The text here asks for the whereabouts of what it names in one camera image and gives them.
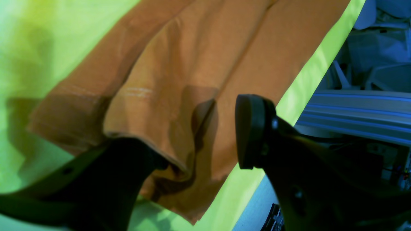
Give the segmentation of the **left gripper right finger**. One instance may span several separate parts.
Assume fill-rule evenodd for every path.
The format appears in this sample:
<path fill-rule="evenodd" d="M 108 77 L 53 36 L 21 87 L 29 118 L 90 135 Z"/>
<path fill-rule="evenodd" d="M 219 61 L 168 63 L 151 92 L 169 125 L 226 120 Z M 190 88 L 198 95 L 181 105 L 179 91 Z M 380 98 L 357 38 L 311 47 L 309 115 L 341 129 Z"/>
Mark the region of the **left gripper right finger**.
<path fill-rule="evenodd" d="M 410 191 L 382 180 L 381 158 L 318 144 L 280 118 L 269 99 L 237 96 L 235 136 L 239 167 L 265 172 L 285 231 L 403 231 L 410 225 Z"/>

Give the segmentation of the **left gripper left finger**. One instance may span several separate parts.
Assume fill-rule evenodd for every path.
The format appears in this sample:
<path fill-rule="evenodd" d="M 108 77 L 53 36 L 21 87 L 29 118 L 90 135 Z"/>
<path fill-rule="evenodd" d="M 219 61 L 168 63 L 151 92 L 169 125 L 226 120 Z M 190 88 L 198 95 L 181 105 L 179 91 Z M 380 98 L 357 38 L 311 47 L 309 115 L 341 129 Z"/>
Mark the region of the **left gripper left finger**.
<path fill-rule="evenodd" d="M 1 214 L 73 231 L 126 231 L 144 181 L 168 165 L 139 140 L 114 139 L 29 187 L 1 194 Z"/>

